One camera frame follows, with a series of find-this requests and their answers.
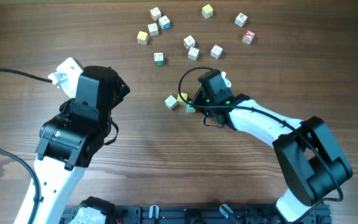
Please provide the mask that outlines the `green N letter block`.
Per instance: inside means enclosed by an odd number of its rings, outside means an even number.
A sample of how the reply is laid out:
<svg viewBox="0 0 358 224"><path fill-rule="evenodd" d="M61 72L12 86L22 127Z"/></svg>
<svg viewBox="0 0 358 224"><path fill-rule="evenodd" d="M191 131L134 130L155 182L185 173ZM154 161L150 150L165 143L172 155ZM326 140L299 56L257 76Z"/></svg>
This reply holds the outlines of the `green N letter block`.
<svg viewBox="0 0 358 224"><path fill-rule="evenodd" d="M192 101L189 101L188 104L186 104L186 112L187 113L195 113L196 109L191 106Z"/></svg>

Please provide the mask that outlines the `white block red side middle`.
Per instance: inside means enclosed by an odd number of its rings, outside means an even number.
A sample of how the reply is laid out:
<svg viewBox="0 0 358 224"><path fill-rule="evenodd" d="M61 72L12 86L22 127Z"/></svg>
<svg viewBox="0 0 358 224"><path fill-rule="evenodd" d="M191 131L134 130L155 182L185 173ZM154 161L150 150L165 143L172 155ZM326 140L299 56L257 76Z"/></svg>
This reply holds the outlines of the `white block red side middle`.
<svg viewBox="0 0 358 224"><path fill-rule="evenodd" d="M189 35L188 37L183 39L184 46L187 50L190 50L192 47L196 45L195 39Z"/></svg>

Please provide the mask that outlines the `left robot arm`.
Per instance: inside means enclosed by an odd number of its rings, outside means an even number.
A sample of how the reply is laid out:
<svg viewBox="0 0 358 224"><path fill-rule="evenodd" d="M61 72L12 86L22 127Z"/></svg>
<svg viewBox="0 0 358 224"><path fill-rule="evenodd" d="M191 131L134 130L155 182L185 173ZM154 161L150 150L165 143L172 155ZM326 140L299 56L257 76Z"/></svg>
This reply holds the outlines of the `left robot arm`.
<svg viewBox="0 0 358 224"><path fill-rule="evenodd" d="M68 199L94 154L117 124L111 111L130 92L111 67L87 66L78 78L76 95L40 129L31 181L16 223L58 223Z"/></svg>

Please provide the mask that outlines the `white picture block right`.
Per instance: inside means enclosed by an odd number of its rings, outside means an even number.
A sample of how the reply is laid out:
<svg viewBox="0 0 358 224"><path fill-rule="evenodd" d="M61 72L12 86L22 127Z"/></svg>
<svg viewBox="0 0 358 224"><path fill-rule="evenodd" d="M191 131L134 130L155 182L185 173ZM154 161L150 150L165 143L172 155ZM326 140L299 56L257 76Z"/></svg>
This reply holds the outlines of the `white picture block right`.
<svg viewBox="0 0 358 224"><path fill-rule="evenodd" d="M223 53L223 48L218 46L218 45L215 45L212 49L211 49L211 53L210 55L213 57L213 58L216 58L216 59L219 59L221 57Z"/></svg>

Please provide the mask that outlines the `yellow top wooden block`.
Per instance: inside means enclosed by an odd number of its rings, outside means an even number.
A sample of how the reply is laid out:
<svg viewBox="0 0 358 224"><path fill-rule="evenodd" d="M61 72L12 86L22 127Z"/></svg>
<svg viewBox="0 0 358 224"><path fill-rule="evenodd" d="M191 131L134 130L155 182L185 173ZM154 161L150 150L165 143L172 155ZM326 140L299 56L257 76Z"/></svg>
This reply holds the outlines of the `yellow top wooden block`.
<svg viewBox="0 0 358 224"><path fill-rule="evenodd" d="M186 105L185 101L187 100L188 94L187 93L180 93L177 96L177 102L179 105Z"/></svg>

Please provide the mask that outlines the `white block red side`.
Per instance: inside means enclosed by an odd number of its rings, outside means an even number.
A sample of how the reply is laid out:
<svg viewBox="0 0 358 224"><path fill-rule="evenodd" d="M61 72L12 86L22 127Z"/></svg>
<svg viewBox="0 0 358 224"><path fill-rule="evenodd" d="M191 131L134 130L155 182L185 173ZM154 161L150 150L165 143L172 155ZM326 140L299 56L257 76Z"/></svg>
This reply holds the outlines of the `white block red side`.
<svg viewBox="0 0 358 224"><path fill-rule="evenodd" d="M155 7L150 10L150 16L153 19L153 21L157 21L162 17L162 13L158 7Z"/></svg>
<svg viewBox="0 0 358 224"><path fill-rule="evenodd" d="M189 35L188 37L183 39L184 46L187 50L190 50L192 47L196 45L195 39Z"/></svg>

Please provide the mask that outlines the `white block red edge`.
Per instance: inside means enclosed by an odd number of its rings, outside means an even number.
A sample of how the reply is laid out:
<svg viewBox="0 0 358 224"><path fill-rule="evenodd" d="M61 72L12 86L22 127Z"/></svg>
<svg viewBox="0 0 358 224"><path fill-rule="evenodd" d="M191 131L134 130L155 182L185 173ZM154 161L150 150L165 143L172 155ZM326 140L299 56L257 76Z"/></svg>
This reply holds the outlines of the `white block red edge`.
<svg viewBox="0 0 358 224"><path fill-rule="evenodd" d="M156 23L148 24L147 27L151 37L159 35L158 26Z"/></svg>

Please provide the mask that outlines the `white block moved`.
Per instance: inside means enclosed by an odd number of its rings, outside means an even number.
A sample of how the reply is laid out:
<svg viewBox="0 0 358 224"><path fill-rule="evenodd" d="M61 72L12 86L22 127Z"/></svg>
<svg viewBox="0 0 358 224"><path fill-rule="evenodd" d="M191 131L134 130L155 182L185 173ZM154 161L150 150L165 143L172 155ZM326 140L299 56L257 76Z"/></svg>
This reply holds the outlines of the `white block moved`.
<svg viewBox="0 0 358 224"><path fill-rule="evenodd" d="M174 109L174 107L176 107L176 105L178 104L178 101L175 97L173 97L172 95L170 95L166 100L165 100L165 106L167 108L169 108L170 110Z"/></svg>

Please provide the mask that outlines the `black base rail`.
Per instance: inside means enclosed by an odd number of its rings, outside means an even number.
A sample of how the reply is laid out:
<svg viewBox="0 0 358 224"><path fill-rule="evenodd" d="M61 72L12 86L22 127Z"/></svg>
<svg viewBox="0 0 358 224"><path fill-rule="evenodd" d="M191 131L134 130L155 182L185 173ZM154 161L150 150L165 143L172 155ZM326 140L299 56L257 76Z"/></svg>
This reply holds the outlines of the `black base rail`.
<svg viewBox="0 0 358 224"><path fill-rule="evenodd" d="M160 207L159 214L151 215L150 207L117 205L111 223L286 223L270 204L232 206L232 217L225 217L218 207Z"/></svg>

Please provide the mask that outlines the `yellow block left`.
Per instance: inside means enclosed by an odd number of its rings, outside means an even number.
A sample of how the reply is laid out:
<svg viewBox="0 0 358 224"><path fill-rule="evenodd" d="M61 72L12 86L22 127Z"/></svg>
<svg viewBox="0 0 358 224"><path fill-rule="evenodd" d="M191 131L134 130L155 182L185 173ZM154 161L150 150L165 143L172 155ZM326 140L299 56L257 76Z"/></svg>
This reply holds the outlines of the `yellow block left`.
<svg viewBox="0 0 358 224"><path fill-rule="evenodd" d="M139 31L137 35L137 41L139 44L147 45L149 41L149 35L147 32Z"/></svg>

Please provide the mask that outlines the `red letter block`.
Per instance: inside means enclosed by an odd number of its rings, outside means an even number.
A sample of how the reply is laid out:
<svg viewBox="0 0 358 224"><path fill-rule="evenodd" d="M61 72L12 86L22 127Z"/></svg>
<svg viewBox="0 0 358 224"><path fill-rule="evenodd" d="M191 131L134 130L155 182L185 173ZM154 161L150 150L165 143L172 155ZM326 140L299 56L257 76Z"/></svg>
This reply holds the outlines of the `red letter block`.
<svg viewBox="0 0 358 224"><path fill-rule="evenodd" d="M255 37L255 32L252 30L247 30L247 32L244 34L242 41L245 44L250 45Z"/></svg>

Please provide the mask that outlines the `white block green side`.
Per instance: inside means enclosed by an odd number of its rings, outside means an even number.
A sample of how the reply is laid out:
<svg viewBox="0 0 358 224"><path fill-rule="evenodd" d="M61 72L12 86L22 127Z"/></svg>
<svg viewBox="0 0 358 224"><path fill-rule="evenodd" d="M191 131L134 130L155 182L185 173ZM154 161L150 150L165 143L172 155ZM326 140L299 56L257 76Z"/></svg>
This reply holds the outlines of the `white block green side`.
<svg viewBox="0 0 358 224"><path fill-rule="evenodd" d="M162 52L154 53L154 63L155 65L164 65L164 56Z"/></svg>

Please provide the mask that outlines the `plain white picture block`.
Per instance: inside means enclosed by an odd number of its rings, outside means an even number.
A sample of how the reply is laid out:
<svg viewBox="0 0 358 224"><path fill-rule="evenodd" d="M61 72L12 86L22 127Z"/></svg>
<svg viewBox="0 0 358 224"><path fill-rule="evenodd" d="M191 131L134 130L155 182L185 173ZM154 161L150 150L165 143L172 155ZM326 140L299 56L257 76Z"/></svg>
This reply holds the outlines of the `plain white picture block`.
<svg viewBox="0 0 358 224"><path fill-rule="evenodd" d="M188 52L188 58L191 59L191 60L197 60L198 59L198 56L200 54L200 50L195 48L195 47L191 47L189 49L189 52Z"/></svg>

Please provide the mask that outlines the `white block blue side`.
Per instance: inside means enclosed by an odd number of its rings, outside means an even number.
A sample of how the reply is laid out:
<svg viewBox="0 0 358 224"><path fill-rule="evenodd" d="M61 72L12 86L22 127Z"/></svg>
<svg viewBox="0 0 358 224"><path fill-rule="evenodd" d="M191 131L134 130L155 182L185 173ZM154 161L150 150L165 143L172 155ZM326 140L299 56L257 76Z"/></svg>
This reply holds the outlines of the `white block blue side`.
<svg viewBox="0 0 358 224"><path fill-rule="evenodd" d="M161 28L163 30L167 30L169 28L171 28L171 21L167 16L162 16L159 20L158 23L160 24Z"/></svg>

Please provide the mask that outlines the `white block red side top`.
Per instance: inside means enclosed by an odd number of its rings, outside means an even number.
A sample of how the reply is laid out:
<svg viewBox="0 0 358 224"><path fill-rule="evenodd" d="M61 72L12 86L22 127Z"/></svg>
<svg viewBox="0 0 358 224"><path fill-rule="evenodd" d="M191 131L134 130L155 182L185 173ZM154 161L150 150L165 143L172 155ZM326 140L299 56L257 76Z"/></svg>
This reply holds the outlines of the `white block red side top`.
<svg viewBox="0 0 358 224"><path fill-rule="evenodd" d="M153 19L153 21L157 21L162 17L162 13L158 7L155 7L150 10L150 16Z"/></svg>

